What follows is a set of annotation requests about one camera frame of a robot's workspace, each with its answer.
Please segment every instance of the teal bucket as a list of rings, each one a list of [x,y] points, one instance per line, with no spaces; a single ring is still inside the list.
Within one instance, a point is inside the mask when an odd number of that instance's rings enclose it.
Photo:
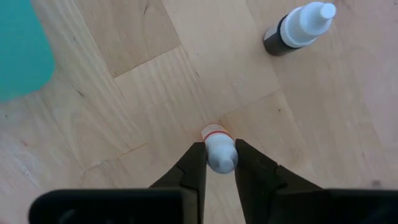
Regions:
[[[50,44],[30,0],[0,7],[0,102],[40,89],[54,71]]]

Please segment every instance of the wood plank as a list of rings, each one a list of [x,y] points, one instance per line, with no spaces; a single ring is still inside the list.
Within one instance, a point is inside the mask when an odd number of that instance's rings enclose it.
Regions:
[[[57,62],[40,95],[82,169],[144,144],[76,4],[35,6]]]
[[[89,189],[134,188],[134,181],[118,158],[101,161],[87,168],[81,176],[81,187]]]
[[[296,125],[282,90],[257,100],[221,118],[234,138],[241,138],[266,156],[308,180],[322,176],[314,170],[316,154],[309,151]]]
[[[40,194],[78,187],[81,169],[39,94],[0,105],[0,221],[27,223]]]
[[[116,78],[148,147],[174,164],[215,121],[198,76],[177,47]]]
[[[217,174],[207,168],[203,223],[245,223],[234,173]]]
[[[264,32],[261,30],[264,21],[276,22],[275,15],[281,17],[292,10],[294,4],[306,2],[284,1],[284,7],[259,15],[258,8],[272,5],[249,1],[252,14],[257,14],[254,18],[260,33]],[[358,81],[360,74],[355,72],[359,64],[348,63],[350,58],[360,57],[359,52],[353,51],[354,44],[348,42],[348,35],[353,35],[350,29],[356,33],[353,40],[363,38],[362,32],[355,29],[362,22],[354,19],[357,13],[352,11],[356,7],[363,9],[360,5],[362,1],[338,2],[336,21],[326,35],[309,47],[273,58],[272,64],[307,146],[318,153],[328,171],[327,178],[334,180],[333,183],[320,180],[322,185],[370,187],[372,181],[380,180],[383,186],[393,187],[397,186],[393,181],[396,172],[391,171],[386,159],[389,154],[379,141],[364,102]],[[372,69],[363,62],[360,67]]]
[[[216,116],[279,89],[245,0],[163,2]]]
[[[113,77],[180,44],[162,1],[76,1]]]
[[[164,161],[161,148],[147,144],[119,157],[135,188],[146,188],[161,178],[174,164]]]
[[[336,26],[345,40],[342,59],[363,92],[374,129],[386,148],[386,159],[398,173],[398,35],[394,1],[339,2]]]

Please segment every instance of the red stripe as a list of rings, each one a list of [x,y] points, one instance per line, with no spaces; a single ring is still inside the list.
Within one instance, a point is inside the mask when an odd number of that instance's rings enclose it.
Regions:
[[[228,135],[230,138],[232,138],[226,131],[216,130],[216,131],[212,131],[212,132],[208,133],[208,134],[203,138],[203,140],[206,141],[206,139],[207,139],[208,137],[210,137],[212,134],[216,134],[216,133],[226,134],[226,135]]]

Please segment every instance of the dropper bottle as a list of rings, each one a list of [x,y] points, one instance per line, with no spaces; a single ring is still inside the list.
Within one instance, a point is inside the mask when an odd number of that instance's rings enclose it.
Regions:
[[[220,125],[211,124],[201,132],[206,144],[207,164],[219,174],[234,171],[238,164],[238,152],[235,141],[227,130]]]
[[[310,45],[330,28],[335,15],[332,3],[311,2],[295,8],[267,30],[264,46],[269,54],[282,56]]]

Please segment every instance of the dropper tip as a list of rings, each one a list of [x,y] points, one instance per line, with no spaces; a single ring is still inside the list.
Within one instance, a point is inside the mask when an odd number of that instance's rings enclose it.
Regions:
[[[319,13],[323,19],[332,19],[336,15],[336,6],[332,3],[325,3]]]

